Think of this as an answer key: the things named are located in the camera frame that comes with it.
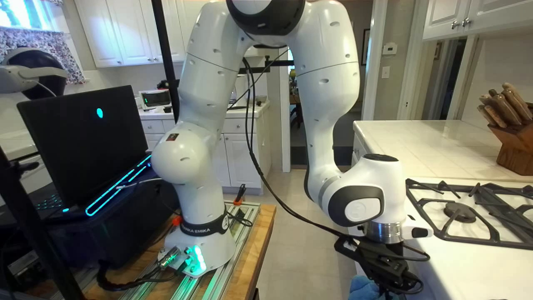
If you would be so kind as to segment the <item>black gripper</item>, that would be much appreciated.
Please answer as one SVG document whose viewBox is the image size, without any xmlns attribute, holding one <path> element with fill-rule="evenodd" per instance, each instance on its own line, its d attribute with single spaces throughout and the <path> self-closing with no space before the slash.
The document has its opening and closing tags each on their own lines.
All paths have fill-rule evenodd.
<svg viewBox="0 0 533 300">
<path fill-rule="evenodd" d="M 421 280 L 408 270 L 404 259 L 383 244 L 361 242 L 358 262 L 363 272 L 383 290 L 391 294 L 418 294 Z"/>
</svg>

